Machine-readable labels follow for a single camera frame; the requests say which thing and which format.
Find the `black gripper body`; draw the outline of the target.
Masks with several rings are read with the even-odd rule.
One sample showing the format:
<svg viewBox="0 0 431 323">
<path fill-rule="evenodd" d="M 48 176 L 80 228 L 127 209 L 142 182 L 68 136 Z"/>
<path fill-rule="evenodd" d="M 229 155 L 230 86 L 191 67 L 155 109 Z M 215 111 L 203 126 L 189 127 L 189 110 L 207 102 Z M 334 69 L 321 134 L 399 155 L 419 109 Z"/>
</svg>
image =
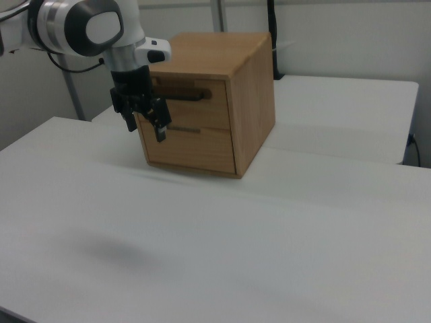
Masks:
<svg viewBox="0 0 431 323">
<path fill-rule="evenodd" d="M 110 90 L 114 111 L 121 116 L 138 112 L 143 116 L 155 116 L 157 97 L 148 66 L 132 71 L 111 71 L 114 87 Z"/>
</svg>

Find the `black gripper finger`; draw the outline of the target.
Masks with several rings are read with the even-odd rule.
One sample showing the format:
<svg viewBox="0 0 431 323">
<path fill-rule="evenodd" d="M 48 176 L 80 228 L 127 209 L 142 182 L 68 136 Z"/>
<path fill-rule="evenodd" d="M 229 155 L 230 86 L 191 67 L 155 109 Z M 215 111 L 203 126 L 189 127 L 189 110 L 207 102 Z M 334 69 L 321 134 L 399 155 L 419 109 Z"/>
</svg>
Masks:
<svg viewBox="0 0 431 323">
<path fill-rule="evenodd" d="M 127 129 L 129 132 L 133 132 L 137 129 L 137 123 L 135 121 L 134 111 L 129 107 L 124 107 L 121 115 L 123 120 L 126 122 Z"/>
<path fill-rule="evenodd" d="M 156 141 L 158 143 L 163 142 L 166 139 L 167 126 L 172 122 L 166 100 L 164 98 L 152 98 L 148 116 L 154 128 Z"/>
</svg>

